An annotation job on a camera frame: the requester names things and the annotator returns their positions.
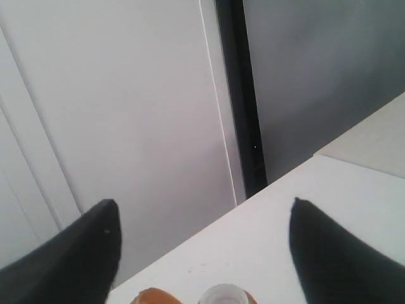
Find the white table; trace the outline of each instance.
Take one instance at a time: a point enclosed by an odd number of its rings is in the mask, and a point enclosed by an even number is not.
[[[317,154],[405,178],[405,94]]]
[[[224,282],[247,289],[259,304],[305,303],[288,243],[296,196],[405,264],[405,180],[318,155],[117,287],[108,304],[128,304],[152,286],[197,304]]]

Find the black strip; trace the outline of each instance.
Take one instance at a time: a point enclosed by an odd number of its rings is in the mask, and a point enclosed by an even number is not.
[[[242,0],[216,0],[236,136],[249,198],[267,186]]]

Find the bottle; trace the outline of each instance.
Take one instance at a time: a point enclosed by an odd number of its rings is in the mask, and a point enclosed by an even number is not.
[[[219,284],[209,288],[199,304],[257,304],[253,297],[233,284]]]

